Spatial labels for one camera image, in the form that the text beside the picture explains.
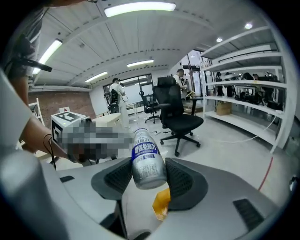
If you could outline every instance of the black office chair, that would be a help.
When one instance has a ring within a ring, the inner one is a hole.
[[[145,123],[148,121],[148,120],[151,120],[153,119],[153,123],[155,123],[155,118],[159,118],[158,115],[154,115],[154,113],[157,113],[156,111],[159,109],[158,107],[158,103],[156,102],[155,99],[153,99],[153,101],[148,101],[147,100],[147,97],[144,96],[144,92],[143,91],[140,91],[140,96],[142,97],[142,102],[144,103],[144,112],[145,113],[151,113],[152,116],[149,117]]]
[[[169,128],[172,131],[172,136],[165,137],[160,140],[163,145],[164,140],[177,138],[177,144],[175,149],[175,156],[179,156],[178,146],[180,139],[185,139],[192,143],[196,143],[197,147],[200,147],[200,143],[185,136],[195,128],[203,124],[203,119],[194,116],[196,101],[202,100],[202,97],[197,97],[193,100],[193,107],[191,115],[183,114],[183,104],[181,100],[180,87],[176,84],[173,77],[161,77],[158,78],[157,86],[153,88],[154,95],[158,100],[158,107],[161,109],[161,120],[163,128]]]

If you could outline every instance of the chair backrest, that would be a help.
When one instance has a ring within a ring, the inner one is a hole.
[[[146,113],[147,112],[147,109],[148,109],[148,101],[147,101],[147,98],[144,96],[144,92],[143,91],[140,91],[140,96],[142,98],[142,103],[144,104],[144,112]]]
[[[184,112],[181,100],[180,86],[173,77],[158,78],[153,93],[159,104],[170,103],[171,109],[167,111],[168,117],[179,116]]]

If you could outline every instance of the white shelf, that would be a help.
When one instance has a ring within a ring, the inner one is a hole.
[[[250,46],[260,45],[262,43],[270,43],[274,41],[274,37],[268,26],[247,30],[236,36],[233,36],[219,44],[214,45],[210,49],[201,54],[201,57],[210,59],[218,58],[222,55],[234,52],[236,50],[245,49]]]
[[[265,106],[262,106],[262,105],[255,105],[255,104],[251,104],[251,103],[248,103],[248,102],[238,101],[238,100],[235,100],[233,97],[207,96],[207,97],[205,97],[205,99],[224,101],[224,102],[244,105],[244,106],[252,107],[252,108],[258,109],[260,111],[272,114],[273,116],[276,116],[276,117],[281,118],[281,119],[284,118],[284,112],[276,112],[274,109],[271,109],[269,107],[265,107]]]
[[[236,80],[236,81],[222,81],[222,82],[210,82],[206,86],[214,85],[259,85],[259,86],[271,86],[274,88],[287,88],[285,83],[281,82],[268,82],[268,81],[254,81],[254,80]]]
[[[202,71],[217,72],[222,71],[227,68],[232,68],[238,66],[247,67],[247,65],[264,65],[266,62],[272,65],[278,65],[281,62],[282,54],[280,52],[266,52],[266,53],[256,53],[250,55],[243,55],[239,57],[232,57],[231,59],[221,61],[220,63],[204,67]]]
[[[206,112],[205,115],[233,124],[262,138],[263,140],[269,142],[272,145],[275,144],[275,132],[270,130],[269,128],[267,130],[264,130],[266,127],[261,124],[233,114],[219,116],[216,112]]]
[[[226,69],[226,70],[222,70],[220,71],[220,73],[234,73],[234,72],[245,72],[245,71],[251,71],[251,70],[261,70],[262,72],[266,72],[268,70],[273,70],[273,69],[277,69],[277,70],[281,70],[282,71],[282,67],[281,66],[252,66],[252,67],[237,67],[237,68],[232,68],[232,69]]]

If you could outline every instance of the fluorescent light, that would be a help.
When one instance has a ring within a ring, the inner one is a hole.
[[[252,26],[252,24],[251,23],[247,23],[246,25],[245,25],[245,29],[251,29],[253,26]]]
[[[104,10],[107,17],[116,16],[123,13],[130,13],[143,10],[161,10],[172,12],[176,4],[168,2],[133,2],[109,7]]]
[[[86,82],[88,83],[88,82],[93,81],[94,79],[99,78],[99,77],[101,77],[101,76],[104,76],[104,75],[106,75],[106,74],[107,74],[107,72],[100,73],[100,74],[98,74],[98,75],[96,75],[96,76],[94,76],[94,77],[92,77],[92,78],[86,80]]]
[[[147,83],[147,82],[140,82],[140,84],[144,84],[144,83]],[[138,85],[139,83],[136,83],[135,85]]]
[[[38,61],[41,64],[45,64],[47,62],[47,60],[51,57],[51,55],[62,45],[62,41],[56,39],[51,45],[50,47],[48,47],[48,49],[46,50],[46,52],[43,54],[43,56],[41,57],[41,59]],[[39,68],[34,68],[33,69],[33,74],[38,74],[40,71]]]
[[[127,83],[127,82],[132,82],[132,81],[135,81],[137,80],[137,77],[134,77],[134,78],[129,78],[129,79],[126,79],[126,80],[123,80],[123,81],[120,81],[120,83]]]
[[[135,62],[135,63],[127,64],[127,67],[133,67],[133,66],[147,64],[147,63],[153,63],[153,62],[154,62],[154,60],[147,60],[147,61],[142,61],[142,62]]]

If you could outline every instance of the ceiling beam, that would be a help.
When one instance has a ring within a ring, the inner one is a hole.
[[[173,12],[168,12],[168,11],[143,11],[143,15],[145,14],[153,14],[154,15],[158,15],[158,16],[168,16],[168,17],[174,17],[174,18],[179,18],[179,19],[183,19],[183,20],[187,20],[187,21],[191,21],[191,22],[194,22],[194,23],[197,23],[205,28],[208,28],[210,30],[213,31],[213,27],[212,27],[212,24],[196,15],[192,15],[190,13],[186,13],[186,12],[182,12],[182,11],[179,11],[179,10],[175,10]],[[129,13],[130,15],[140,15],[141,12],[132,12],[132,13]],[[80,36],[81,34],[83,34],[84,32],[86,32],[87,30],[97,26],[97,25],[100,25],[100,24],[105,24],[109,21],[118,21],[118,20],[122,20],[124,18],[124,16],[127,16],[127,15],[117,15],[117,16],[114,16],[114,17],[106,17],[106,16],[102,16],[102,17],[99,17],[99,18],[96,18],[90,22],[87,22],[86,24],[84,24],[83,26],[77,28],[75,31],[73,31],[71,34],[69,34],[65,39],[63,39],[62,41],[62,45],[60,46],[60,48],[54,52],[54,54],[50,57],[49,60],[53,60],[54,56],[57,55],[57,53],[59,51],[62,50],[62,48],[64,46],[66,46],[69,42],[71,42],[73,39],[76,39],[78,36]],[[39,80],[39,78],[41,77],[42,75],[42,71],[40,71],[34,81],[33,81],[33,86],[36,84],[36,82]]]
[[[73,78],[72,80],[70,80],[68,82],[67,86],[72,86],[76,82],[81,82],[81,81],[87,80],[89,77],[91,77],[91,74],[97,75],[101,72],[104,72],[107,70],[106,68],[108,66],[110,66],[114,63],[121,62],[121,61],[124,61],[126,59],[131,59],[131,58],[134,58],[134,59],[145,58],[144,60],[147,60],[150,57],[152,57],[152,59],[155,60],[155,56],[157,56],[158,54],[168,54],[168,56],[172,55],[173,57],[170,57],[170,59],[173,59],[177,55],[181,56],[182,52],[181,52],[181,50],[177,50],[177,49],[162,48],[160,50],[144,51],[144,52],[138,52],[138,53],[134,53],[134,54],[127,54],[125,56],[120,56],[119,58],[114,58],[110,61],[106,61],[102,64],[99,64],[96,67],[91,68],[90,70],[88,70],[86,72],[81,73],[76,78]]]

